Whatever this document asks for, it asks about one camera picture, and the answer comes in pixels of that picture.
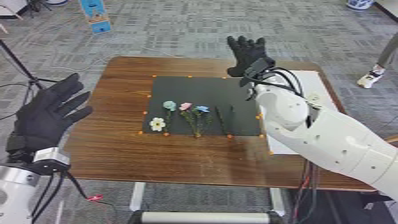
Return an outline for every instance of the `table leg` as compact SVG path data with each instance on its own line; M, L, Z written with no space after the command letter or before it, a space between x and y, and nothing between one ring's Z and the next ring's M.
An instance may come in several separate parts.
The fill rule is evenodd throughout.
M283 224L285 203L281 189L271 188L273 211L265 213L217 213L217 212L148 212L141 210L146 183L138 182L130 209L134 215L129 224Z
M273 211L285 216L285 203L283 203L283 192L281 188L271 188L271 200L273 200Z
M136 182L134 196L132 196L132 201L130 201L130 210L132 211L141 210L145 192L146 192L146 183L145 182Z

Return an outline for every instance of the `white flower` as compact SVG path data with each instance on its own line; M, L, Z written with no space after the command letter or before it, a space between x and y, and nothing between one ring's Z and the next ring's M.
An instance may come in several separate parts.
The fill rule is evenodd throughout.
M154 121L150 122L154 131L162 131L162 128L166 127L166 120L164 118L155 117Z

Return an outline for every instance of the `tripod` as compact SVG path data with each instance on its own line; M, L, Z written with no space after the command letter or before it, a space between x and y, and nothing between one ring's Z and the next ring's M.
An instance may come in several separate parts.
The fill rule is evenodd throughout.
M33 75L33 73L29 72L29 69L27 69L26 65L22 64L22 61L20 61L20 59L18 59L18 57L17 57L17 55L15 55L15 53L13 53L13 51L11 51L10 47L8 47L8 45L6 45L3 39L0 39L0 46L3 46L3 48L4 48L4 51L6 51L6 53L8 53L10 57L11 57L11 59L13 59L15 63L17 63L17 65L18 65L18 67L20 67L20 69L22 69L22 71L24 71L27 77L29 77L29 90L31 90L31 88L33 88L33 85L36 85L40 89L45 89L47 87L43 86L43 84L40 83L40 81L43 81L43 82L52 82L52 83L56 83L58 81L54 81L54 80L50 80L50 79L42 79L42 78L38 78L38 77Z

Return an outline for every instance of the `blue flower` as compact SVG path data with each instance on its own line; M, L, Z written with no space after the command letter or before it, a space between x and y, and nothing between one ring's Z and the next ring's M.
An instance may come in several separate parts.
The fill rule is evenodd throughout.
M198 109L202 112L205 112L205 113L209 113L209 112L210 112L210 110L209 110L209 107L207 107L207 106L198 106L198 107L196 107L196 109Z
M177 103L173 101L166 101L164 108L171 111L177 111Z

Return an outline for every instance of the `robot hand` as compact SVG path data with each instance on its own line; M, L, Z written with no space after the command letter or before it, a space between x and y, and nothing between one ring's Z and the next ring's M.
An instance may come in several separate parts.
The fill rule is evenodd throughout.
M228 69L228 74L233 77L244 76L246 69L260 58L265 58L269 65L276 65L276 60L267 56L265 38L260 38L255 43L255 40L248 40L244 36L241 36L239 41L230 36L228 45L237 58L237 66Z
M17 113L18 120L8 141L11 161L33 162L34 152L59 145L66 129L93 113L90 106L74 112L91 96L91 92L86 92L72 98L84 89L79 78L79 74L74 74L42 90Z

